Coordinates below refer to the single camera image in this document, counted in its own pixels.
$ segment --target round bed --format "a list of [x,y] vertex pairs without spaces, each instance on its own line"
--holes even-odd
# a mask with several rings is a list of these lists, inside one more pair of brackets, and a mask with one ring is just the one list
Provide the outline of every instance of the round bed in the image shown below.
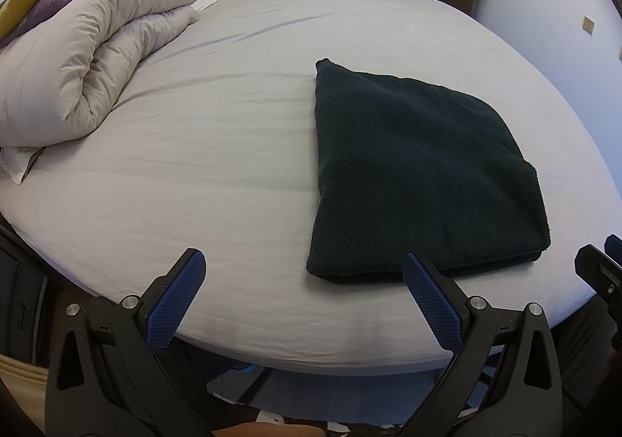
[[187,247],[207,278],[179,335],[297,372],[380,375],[446,363],[403,284],[305,271],[318,203],[315,62],[464,91],[505,120],[537,170],[551,246],[535,263],[459,278],[467,295],[551,325],[592,295],[577,250],[622,233],[622,205],[570,106],[508,44],[434,0],[221,0],[139,65],[91,135],[51,146],[0,210],[55,269],[119,301]]

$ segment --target beige cloth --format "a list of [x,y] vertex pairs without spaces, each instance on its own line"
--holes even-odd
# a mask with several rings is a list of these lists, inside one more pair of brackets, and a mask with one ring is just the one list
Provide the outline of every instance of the beige cloth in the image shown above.
[[0,355],[0,378],[22,410],[44,432],[47,369]]

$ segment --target paper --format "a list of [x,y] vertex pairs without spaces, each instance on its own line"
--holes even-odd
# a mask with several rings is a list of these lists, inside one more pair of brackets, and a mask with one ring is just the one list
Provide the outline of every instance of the paper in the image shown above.
[[218,0],[197,0],[191,7],[194,7],[197,12],[201,12],[203,9],[206,9],[210,5],[214,5],[216,2],[218,2]]

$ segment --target blue gripper pad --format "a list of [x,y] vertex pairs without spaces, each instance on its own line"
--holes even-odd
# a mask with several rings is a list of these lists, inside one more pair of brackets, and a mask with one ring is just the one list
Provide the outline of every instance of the blue gripper pad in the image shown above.
[[406,286],[440,346],[453,353],[460,351],[463,344],[460,317],[413,253],[404,258],[402,272]]
[[153,353],[170,344],[205,279],[205,257],[195,251],[145,320],[145,342]]
[[610,235],[605,241],[605,254],[618,265],[622,265],[622,239]]

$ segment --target mattress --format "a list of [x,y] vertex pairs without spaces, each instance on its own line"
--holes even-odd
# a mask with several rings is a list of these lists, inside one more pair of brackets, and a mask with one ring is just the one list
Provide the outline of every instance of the mattress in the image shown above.
[[221,0],[145,59],[91,135],[48,147],[0,210],[62,274],[120,301],[187,247],[208,273],[181,338],[260,365],[394,374],[446,363],[402,284],[305,271],[318,203],[315,62],[464,91],[506,121],[538,172],[552,243],[535,263],[458,279],[467,295],[557,324],[592,296],[587,243],[622,234],[622,205],[587,131],[508,44],[434,0]]

